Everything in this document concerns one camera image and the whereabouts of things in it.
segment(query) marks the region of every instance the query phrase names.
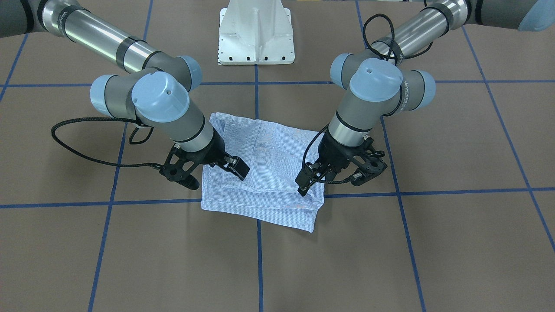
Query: black band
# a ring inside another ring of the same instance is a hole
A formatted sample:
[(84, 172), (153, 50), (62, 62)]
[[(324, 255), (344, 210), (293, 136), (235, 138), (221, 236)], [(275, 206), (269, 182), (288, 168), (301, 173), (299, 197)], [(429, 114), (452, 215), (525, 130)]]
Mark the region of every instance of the black band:
[(161, 51), (154, 51), (154, 52), (152, 52), (152, 53), (144, 60), (143, 69), (145, 69), (145, 68), (147, 67), (148, 61), (150, 61), (150, 59), (151, 59), (155, 54), (158, 54), (158, 53), (160, 53), (160, 52), (161, 52)]
[(385, 44), (386, 46), (391, 48), (391, 52), (393, 52), (395, 54), (395, 66), (401, 64), (404, 60), (405, 60), (405, 55), (403, 54), (403, 51), (401, 50), (401, 47), (399, 46), (399, 44), (396, 41), (387, 43), (381, 40), (376, 40), (374, 42), (372, 42), (372, 44), (376, 43), (376, 42), (381, 42), (383, 44)]
[(188, 138), (187, 140), (176, 141), (176, 142), (177, 142), (177, 143), (185, 143), (185, 142), (191, 141), (191, 140), (193, 140), (194, 138), (198, 137), (199, 134), (203, 131), (203, 129), (204, 129), (204, 124), (205, 124), (205, 123), (206, 123), (206, 118), (204, 118), (204, 115), (203, 115), (203, 125), (200, 126), (200, 130), (199, 130), (194, 136)]
[(453, 25), (453, 23), (455, 22), (455, 18), (453, 17), (453, 12), (451, 12), (451, 10), (448, 7), (446, 7), (445, 4), (441, 4), (437, 2), (432, 3), (431, 5), (424, 8), (422, 11), (426, 9), (435, 9), (439, 11), (441, 14), (443, 14), (443, 16), (445, 16), (445, 20), (447, 21), (447, 27), (445, 27), (445, 32), (442, 34), (442, 36), (446, 34), (451, 29), (451, 25)]
[(353, 131), (357, 131), (357, 132), (370, 132), (370, 130), (372, 130), (372, 128), (370, 128), (370, 129), (358, 129), (358, 128), (356, 128), (356, 127), (353, 127), (353, 126), (349, 125), (348, 123), (346, 123), (346, 122), (343, 120), (343, 118), (341, 118), (341, 116), (339, 116), (339, 112), (338, 112), (337, 110), (335, 111), (335, 116), (337, 117), (337, 119), (339, 120), (339, 122), (340, 122), (342, 125), (346, 126), (347, 128), (349, 128), (349, 129), (351, 129), (351, 130), (353, 130)]
[(482, 22), (482, 4), (483, 4), (483, 0), (478, 0), (476, 2), (476, 14), (475, 14), (475, 19), (476, 19), (476, 23), (478, 23), (479, 25), (483, 25)]
[(395, 66), (401, 64), (405, 60), (405, 55), (396, 41), (391, 42), (391, 50), (395, 53)]
[(42, 28), (44, 28), (44, 30), (46, 29), (46, 26), (44, 25), (44, 21), (42, 20), (42, 11), (44, 11), (44, 6), (46, 5), (46, 3), (48, 2), (48, 0), (41, 0), (41, 2), (38, 4), (38, 8), (37, 8), (37, 18), (38, 18), (38, 22), (39, 24), (41, 24)]
[(21, 2), (21, 6), (25, 11), (25, 17), (27, 18), (27, 29), (25, 30), (25, 33), (30, 33), (34, 28), (33, 11), (31, 10), (31, 6), (29, 5), (29, 2), (27, 2), (27, 0), (19, 1)]
[(69, 40), (71, 40), (71, 38), (68, 37), (68, 35), (65, 33), (65, 22), (68, 19), (68, 16), (77, 11), (77, 10), (85, 10), (87, 12), (89, 12), (87, 9), (82, 8), (80, 6), (68, 6), (65, 7), (61, 12), (60, 15), (58, 15), (58, 30), (60, 30), (60, 32), (62, 33), (62, 35), (64, 35), (64, 37), (68, 38)]
[(466, 20), (465, 20), (465, 24), (468, 22), (468, 20), (470, 19), (470, 15), (472, 15), (472, 3), (470, 0), (465, 0), (466, 2)]
[(137, 37), (127, 37), (123, 42), (119, 44), (118, 50), (115, 52), (115, 63), (118, 65), (119, 68), (123, 69), (126, 72), (127, 70), (125, 69), (125, 65), (123, 64), (123, 58), (125, 57), (127, 49), (129, 49), (129, 47), (137, 41), (146, 42)]

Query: black gripper mount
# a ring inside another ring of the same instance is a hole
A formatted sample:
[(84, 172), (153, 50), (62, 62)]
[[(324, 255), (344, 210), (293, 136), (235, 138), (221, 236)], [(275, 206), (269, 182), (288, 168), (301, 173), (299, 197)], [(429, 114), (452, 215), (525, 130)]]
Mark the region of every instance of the black gripper mount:
[[(177, 161), (172, 163), (174, 157), (177, 157)], [(188, 162), (192, 162), (192, 165), (187, 170), (183, 169), (183, 166)], [(240, 157), (231, 156), (225, 152), (224, 141), (214, 131), (214, 136), (210, 143), (197, 152), (186, 152), (180, 148), (179, 144), (174, 144), (159, 172), (169, 181), (181, 184), (188, 189), (196, 190), (199, 188), (200, 183), (191, 173), (201, 164), (211, 167), (217, 165), (224, 171), (231, 172), (241, 181), (246, 178), (250, 171), (249, 166)]]
[(318, 145), (318, 159), (314, 164), (304, 163), (301, 171), (297, 175), (295, 182), (299, 186), (298, 192), (305, 196), (311, 186), (318, 180), (325, 178), (326, 181), (333, 182), (335, 176), (346, 169), (350, 163), (354, 163), (358, 168), (348, 177), (352, 185), (358, 187), (376, 178), (387, 168), (387, 164), (382, 160), (385, 153), (376, 150), (372, 146), (374, 140), (366, 137), (361, 145), (357, 147), (347, 147), (337, 142), (327, 130)]

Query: white metal stand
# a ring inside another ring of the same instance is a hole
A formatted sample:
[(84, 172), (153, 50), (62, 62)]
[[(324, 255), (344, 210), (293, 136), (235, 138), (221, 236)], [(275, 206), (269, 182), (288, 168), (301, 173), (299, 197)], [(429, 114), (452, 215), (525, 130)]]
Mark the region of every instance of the white metal stand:
[(231, 0), (220, 11), (218, 63), (291, 64), (291, 11), (281, 0)]

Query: blue joint cap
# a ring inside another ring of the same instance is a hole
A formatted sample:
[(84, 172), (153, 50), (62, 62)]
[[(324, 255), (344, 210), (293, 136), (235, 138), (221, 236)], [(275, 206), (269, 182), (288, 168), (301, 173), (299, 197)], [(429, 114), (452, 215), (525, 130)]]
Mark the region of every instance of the blue joint cap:
[(94, 108), (103, 113), (104, 115), (114, 117), (108, 111), (108, 107), (106, 106), (106, 97), (104, 97), (104, 93), (106, 91), (106, 85), (108, 84), (108, 80), (115, 75), (102, 75), (94, 80), (93, 84), (90, 86), (90, 102), (93, 103)]
[(555, 0), (538, 0), (524, 16), (518, 31), (540, 32), (555, 23)]
[(194, 58), (190, 56), (179, 56), (179, 58), (185, 61), (189, 67), (189, 71), (191, 72), (191, 90), (189, 91), (192, 91), (203, 81), (203, 71), (200, 69), (199, 63)]
[(131, 99), (137, 111), (158, 123), (179, 119), (189, 109), (189, 93), (166, 72), (147, 74), (131, 90)]
[(343, 72), (343, 64), (345, 64), (345, 60), (347, 59), (347, 57), (351, 55), (352, 55), (351, 53), (339, 54), (334, 59), (334, 62), (331, 63), (331, 68), (330, 68), (331, 81), (345, 90), (347, 90), (347, 87), (343, 85), (343, 82), (341, 79), (341, 76), (342, 76), (341, 73)]
[(419, 72), (419, 74), (422, 75), (422, 78), (424, 79), (424, 96), (422, 97), (422, 102), (420, 102), (420, 104), (415, 108), (419, 109), (428, 106), (428, 104), (430, 104), (433, 98), (436, 96), (436, 81), (428, 72), (416, 72)]
[(395, 65), (377, 58), (364, 60), (352, 76), (353, 94), (367, 102), (383, 102), (400, 90), (403, 74)]

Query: blue tape grid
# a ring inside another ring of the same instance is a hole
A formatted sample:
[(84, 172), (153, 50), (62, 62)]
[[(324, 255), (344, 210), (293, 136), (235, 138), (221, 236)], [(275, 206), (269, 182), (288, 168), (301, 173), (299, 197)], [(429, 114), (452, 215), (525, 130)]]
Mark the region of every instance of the blue tape grid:
[[(361, 32), (361, 35), (363, 36), (364, 32), (363, 32), (362, 15), (360, 13), (359, 2), (355, 1), (355, 5), (356, 5), (356, 13), (357, 13), (358, 18), (359, 18), (360, 32)], [(406, 240), (407, 240), (408, 254), (411, 258), (412, 271), (413, 271), (414, 276), (415, 276), (416, 290), (418, 291), (418, 298), (420, 300), (420, 307), (422, 309), (422, 312), (426, 312), (426, 303), (424, 302), (424, 295), (422, 294), (422, 286), (420, 285), (420, 276), (418, 275), (418, 267), (416, 266), (416, 258), (415, 258), (415, 255), (414, 255), (414, 251), (412, 250), (411, 234), (408, 230), (407, 219), (405, 217), (405, 209), (403, 207), (403, 200), (401, 198), (401, 191), (399, 189), (399, 183), (397, 181), (397, 174), (395, 173), (395, 164), (393, 162), (393, 155), (391, 154), (391, 148), (390, 148), (390, 145), (389, 145), (389, 140), (387, 138), (387, 129), (385, 127), (385, 122), (384, 122), (383, 117), (380, 117), (380, 122), (381, 122), (381, 125), (382, 125), (382, 129), (384, 131), (385, 146), (386, 146), (386, 149), (387, 149), (387, 153), (389, 155), (389, 161), (390, 161), (390, 166), (391, 166), (391, 174), (393, 176), (393, 183), (395, 184), (395, 196), (397, 196), (397, 202), (399, 204), (399, 211), (401, 213), (403, 228), (405, 230), (405, 237), (406, 237)]]
[[(150, 25), (150, 15), (152, 14), (153, 2), (154, 2), (154, 0), (150, 0), (149, 6), (148, 6), (147, 20), (146, 20), (145, 26), (144, 26), (143, 40), (147, 39), (148, 26)], [(125, 123), (125, 126), (123, 128), (122, 141), (121, 141), (121, 144), (120, 144), (120, 147), (119, 147), (118, 164), (122, 163), (123, 150), (125, 148), (125, 133), (127, 131), (127, 125), (128, 125), (128, 123)], [(112, 193), (110, 194), (110, 202), (113, 202), (114, 198), (115, 198), (115, 190), (116, 190), (116, 187), (118, 185), (118, 177), (119, 177), (119, 167), (115, 167), (114, 184), (113, 184), (113, 187), (112, 187)], [(87, 310), (88, 312), (93, 311), (94, 298), (95, 298), (96, 293), (97, 293), (98, 279), (100, 277), (100, 268), (102, 267), (102, 258), (104, 256), (104, 247), (106, 245), (106, 238), (108, 236), (108, 228), (110, 226), (110, 217), (112, 216), (112, 207), (113, 207), (113, 205), (109, 205), (108, 206), (108, 211), (106, 212), (106, 221), (104, 222), (104, 231), (102, 232), (102, 240), (100, 241), (100, 251), (98, 252), (97, 267), (96, 267), (96, 270), (94, 272), (93, 286), (92, 286), (92, 289), (90, 291), (89, 308)]]
[(542, 210), (539, 208), (538, 202), (536, 201), (536, 196), (534, 196), (534, 191), (533, 191), (532, 187), (530, 186), (530, 182), (528, 181), (528, 178), (526, 177), (526, 173), (524, 172), (524, 168), (522, 167), (522, 163), (520, 161), (520, 158), (518, 157), (516, 148), (514, 147), (513, 141), (511, 140), (511, 136), (509, 135), (509, 131), (507, 130), (507, 127), (505, 127), (505, 122), (503, 121), (503, 117), (501, 117), (501, 112), (499, 111), (499, 108), (497, 106), (497, 102), (495, 101), (495, 97), (493, 96), (493, 92), (491, 91), (490, 83), (486, 79), (486, 75), (484, 74), (484, 72), (482, 70), (482, 66), (480, 65), (480, 61), (478, 60), (478, 56), (476, 55), (476, 51), (474, 50), (474, 47), (472, 46), (472, 42), (470, 41), (470, 37), (468, 36), (468, 33), (466, 32), (466, 29), (465, 29), (464, 26), (462, 27), (462, 31), (465, 34), (466, 41), (468, 42), (468, 45), (470, 46), (470, 50), (472, 51), (472, 55), (474, 56), (474, 60), (476, 61), (476, 65), (478, 65), (478, 69), (480, 70), (480, 74), (482, 75), (483, 82), (486, 85), (488, 93), (490, 94), (491, 102), (493, 104), (493, 107), (495, 108), (495, 112), (497, 113), (497, 117), (499, 118), (499, 122), (501, 123), (501, 127), (503, 127), (503, 131), (505, 132), (505, 136), (507, 137), (507, 141), (509, 142), (509, 145), (511, 146), (511, 150), (512, 150), (513, 155), (514, 155), (514, 159), (516, 160), (516, 162), (518, 164), (518, 168), (521, 171), (522, 178), (524, 179), (524, 182), (526, 183), (526, 188), (528, 189), (528, 192), (530, 193), (530, 197), (532, 198), (532, 202), (534, 203), (534, 207), (536, 207), (536, 212), (538, 213), (539, 219), (542, 222), (543, 229), (546, 231), (547, 238), (549, 239), (549, 242), (551, 243), (551, 248), (555, 252), (555, 243), (553, 242), (553, 236), (551, 236), (551, 232), (549, 231), (549, 227), (547, 226), (546, 220), (543, 217)]
[[(361, 19), (359, 2), (355, 1), (355, 4), (356, 4), (356, 9), (357, 9), (357, 15), (358, 15), (358, 18), (359, 18), (359, 23), (360, 23), (361, 30), (362, 30), (362, 19)], [(144, 34), (143, 34), (143, 39), (146, 39), (146, 37), (148, 35), (148, 28), (149, 28), (149, 23), (150, 23), (150, 16), (152, 14), (152, 7), (153, 7), (153, 0), (150, 0), (148, 14), (147, 14), (147, 20), (146, 20), (146, 23), (145, 23), (145, 30), (144, 30)], [(421, 286), (420, 286), (420, 279), (418, 277), (416, 261), (415, 261), (415, 257), (414, 257), (413, 251), (412, 251), (412, 244), (411, 244), (411, 241), (410, 241), (410, 234), (409, 234), (409, 231), (408, 231), (407, 221), (406, 221), (406, 218), (405, 218), (405, 213), (404, 213), (403, 204), (402, 204), (402, 196), (527, 192), (531, 196), (531, 199), (533, 201), (534, 206), (536, 207), (536, 211), (537, 211), (538, 216), (539, 216), (539, 218), (542, 222), (544, 230), (546, 231), (546, 234), (547, 234), (548, 239), (551, 243), (551, 246), (552, 246), (553, 250), (555, 251), (555, 244), (553, 242), (552, 235), (549, 231), (549, 228), (548, 228), (548, 226), (545, 222), (545, 219), (543, 217), (541, 209), (539, 208), (539, 205), (538, 205), (538, 203), (536, 201), (536, 198), (534, 196), (534, 192), (544, 192), (544, 191), (552, 192), (552, 191), (555, 191), (555, 187), (553, 187), (553, 188), (532, 188), (530, 186), (530, 184), (528, 182), (528, 179), (526, 177), (526, 174), (524, 173), (524, 169), (522, 167), (522, 164), (519, 161), (516, 149), (514, 148), (514, 145), (511, 141), (508, 130), (505, 127), (504, 121), (503, 121), (503, 119), (501, 117), (501, 114), (499, 112), (499, 109), (497, 107), (497, 103), (495, 101), (493, 93), (491, 92), (491, 89), (490, 89), (490, 84), (491, 83), (555, 83), (555, 80), (549, 80), (549, 79), (544, 79), (544, 80), (487, 80), (486, 76), (483, 73), (480, 62), (479, 62), (479, 60), (476, 56), (476, 52), (473, 49), (470, 38), (468, 37), (468, 34), (467, 34), (466, 30), (464, 29), (464, 27), (463, 27), (463, 32), (464, 32), (465, 37), (468, 41), (468, 44), (469, 44), (470, 49), (472, 51), (472, 54), (475, 58), (477, 66), (480, 70), (480, 73), (482, 74), (482, 80), (437, 80), (436, 83), (484, 83), (486, 85), (486, 88), (487, 88), (487, 90), (490, 94), (490, 98), (492, 100), (492, 103), (493, 103), (493, 105), (495, 107), (495, 110), (496, 110), (496, 113), (498, 115), (499, 121), (501, 122), (503, 130), (504, 130), (505, 135), (507, 137), (507, 140), (508, 140), (508, 142), (511, 146), (512, 151), (513, 151), (513, 155), (514, 155), (514, 157), (515, 157), (515, 159), (518, 163), (519, 169), (521, 170), (523, 179), (526, 183), (526, 188), (482, 189), (482, 190), (447, 190), (447, 191), (427, 191), (427, 192), (401, 192), (399, 190), (397, 176), (396, 176), (396, 173), (395, 173), (395, 166), (394, 166), (394, 163), (393, 163), (393, 157), (391, 155), (389, 140), (387, 138), (387, 130), (386, 130), (386, 127), (385, 127), (384, 120), (381, 119), (382, 127), (383, 127), (383, 130), (384, 130), (384, 139), (385, 139), (386, 148), (387, 148), (387, 151), (388, 151), (389, 157), (390, 157), (391, 171), (392, 171), (393, 181), (395, 183), (395, 190), (396, 191), (394, 193), (360, 193), (360, 194), (326, 194), (325, 195), (325, 198), (397, 197), (398, 204), (399, 204), (399, 207), (400, 207), (401, 217), (402, 217), (402, 221), (403, 221), (403, 227), (405, 228), (405, 234), (406, 234), (406, 238), (407, 238), (407, 245), (408, 245), (408, 249), (409, 249), (409, 253), (410, 253), (410, 257), (411, 257), (411, 262), (412, 262), (412, 266), (413, 266), (413, 270), (414, 270), (414, 274), (415, 274), (415, 281), (416, 281), (417, 288), (418, 288), (418, 294), (419, 294), (419, 297), (420, 297), (422, 311), (426, 311), (426, 307), (425, 307), (425, 302), (424, 302), (424, 299), (423, 299), (422, 290), (421, 290)], [(18, 49), (18, 52), (17, 52), (16, 57), (14, 59), (14, 62), (12, 63), (12, 67), (11, 67), (11, 70), (9, 71), (6, 82), (4, 84), (0, 84), (0, 88), (2, 88), (2, 91), (0, 93), (0, 101), (2, 100), (4, 94), (6, 93), (6, 90), (8, 88), (90, 87), (90, 83), (10, 84), (11, 77), (13, 75), (13, 72), (15, 70), (17, 62), (18, 62), (18, 60), (21, 56), (21, 53), (22, 53), (23, 47), (24, 47), (24, 45), (27, 41), (27, 38), (28, 38), (28, 34), (26, 34), (23, 37), (22, 43), (21, 43), (21, 45)], [(203, 82), (202, 84), (203, 85), (254, 85), (255, 86), (255, 116), (256, 116), (256, 119), (259, 118), (259, 85), (332, 84), (331, 81), (260, 82), (259, 81), (259, 75), (258, 75), (258, 66), (254, 67), (254, 71), (255, 71), (255, 81), (254, 82)], [(127, 129), (127, 125), (125, 125), (123, 135), (122, 135), (122, 141), (121, 141), (121, 144), (120, 144), (120, 150), (119, 150), (119, 155), (118, 155), (118, 163), (121, 163), (122, 157), (123, 157), (123, 150), (124, 150), (124, 146), (125, 146), (125, 131), (126, 131), (126, 129)], [(100, 244), (100, 251), (99, 251), (99, 256), (98, 256), (98, 261), (97, 261), (97, 267), (96, 267), (95, 274), (94, 274), (94, 279), (93, 279), (93, 286), (92, 286), (92, 290), (91, 290), (91, 296), (90, 296), (88, 311), (93, 310), (94, 298), (95, 298), (96, 288), (97, 288), (97, 285), (98, 285), (98, 279), (99, 279), (99, 276), (100, 276), (100, 268), (102, 266), (102, 258), (103, 258), (103, 253), (104, 253), (104, 247), (105, 247), (105, 242), (106, 242), (106, 238), (107, 238), (107, 234), (108, 234), (108, 228), (109, 228), (110, 217), (111, 217), (113, 206), (115, 206), (115, 205), (141, 205), (141, 204), (198, 203), (198, 202), (201, 201), (200, 199), (115, 201), (114, 198), (115, 198), (115, 192), (116, 192), (116, 188), (117, 188), (118, 177), (119, 177), (119, 168), (116, 168), (115, 173), (114, 173), (114, 182), (113, 182), (112, 192), (110, 194), (110, 200), (107, 201), (107, 202), (3, 204), (3, 205), (0, 204), (0, 209), (41, 208), (41, 207), (89, 207), (89, 206), (106, 206), (106, 205), (108, 206), (107, 215), (106, 215), (106, 219), (105, 219), (105, 223), (104, 223), (103, 236), (102, 236), (102, 240), (101, 240), (101, 244)], [(264, 310), (264, 295), (263, 295), (262, 238), (261, 238), (261, 222), (260, 222), (260, 220), (256, 221), (256, 227), (257, 227), (257, 245), (258, 245), (258, 269), (259, 269), (258, 270), (258, 277), (259, 277), (259, 311), (262, 312)]]

